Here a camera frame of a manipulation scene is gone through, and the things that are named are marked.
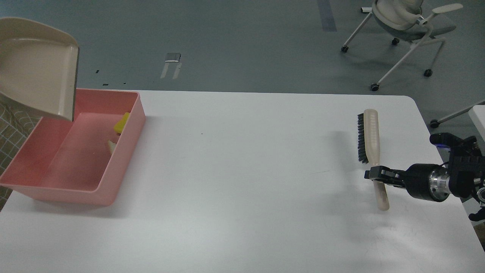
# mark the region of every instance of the chair armrest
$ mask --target chair armrest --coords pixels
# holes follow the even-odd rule
[[[455,3],[455,4],[449,4],[449,5],[441,6],[441,7],[438,7],[438,8],[434,8],[432,10],[432,12],[434,14],[438,15],[438,14],[442,14],[442,13],[445,13],[445,12],[459,10],[461,8],[463,8],[462,4]]]
[[[431,13],[430,16],[428,16],[427,18],[422,18],[421,17],[420,19],[418,19],[418,24],[420,26],[424,26],[429,21],[431,21],[431,19],[433,19],[434,17],[436,17],[438,14],[442,14],[442,13],[446,13],[446,12],[450,12],[450,11],[459,10],[461,8],[463,8],[463,5],[462,4],[458,4],[458,3],[449,4],[449,5],[445,5],[445,6],[441,6],[441,7],[434,8],[432,10],[432,13]]]

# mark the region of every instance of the yellow sponge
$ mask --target yellow sponge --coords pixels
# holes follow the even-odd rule
[[[121,120],[114,125],[113,129],[115,130],[115,132],[117,132],[118,134],[121,134],[121,132],[123,131],[123,128],[125,127],[126,120],[128,119],[128,117],[129,117],[129,113],[125,113],[121,118]]]

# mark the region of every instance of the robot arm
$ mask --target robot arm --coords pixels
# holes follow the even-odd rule
[[[470,220],[485,219],[485,156],[478,148],[476,137],[461,139],[441,133],[431,135],[430,142],[450,152],[449,162],[414,164],[405,171],[375,166],[365,172],[364,178],[405,188],[412,197],[429,201],[442,202],[450,194],[462,198],[472,196],[482,209],[470,214]]]

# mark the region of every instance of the metal cylinder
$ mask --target metal cylinder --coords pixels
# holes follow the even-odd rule
[[[434,169],[429,175],[431,195],[438,200],[445,200],[452,193],[449,187],[450,174],[446,168]]]

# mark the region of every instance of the office chair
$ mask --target office chair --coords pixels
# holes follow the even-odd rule
[[[402,57],[377,83],[371,85],[372,91],[379,90],[381,82],[391,74],[416,48],[434,43],[441,43],[439,49],[431,63],[431,66],[424,72],[425,77],[433,74],[432,68],[435,61],[443,49],[445,38],[436,38],[436,36],[448,33],[456,28],[455,24],[446,16],[437,15],[458,10],[463,8],[461,4],[450,4],[435,8],[431,11],[430,16],[424,18],[422,14],[423,0],[372,0],[372,8],[365,19],[360,23],[356,30],[345,41],[342,52],[349,50],[349,43],[360,29],[367,23],[372,15],[375,15],[377,23],[395,38],[392,40],[393,45],[397,45],[401,40],[410,43],[410,50]]]

